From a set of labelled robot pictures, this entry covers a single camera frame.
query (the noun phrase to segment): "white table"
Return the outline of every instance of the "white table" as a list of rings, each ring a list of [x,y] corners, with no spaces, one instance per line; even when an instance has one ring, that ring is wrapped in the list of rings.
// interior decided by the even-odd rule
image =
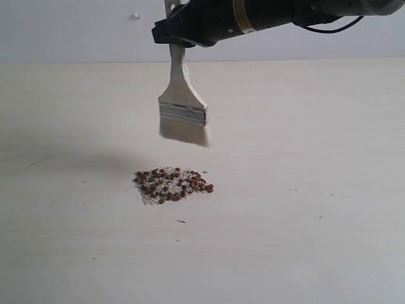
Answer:
[[[167,64],[0,66],[0,303],[404,303],[405,59],[189,68],[210,149]],[[143,205],[165,165],[216,191]]]

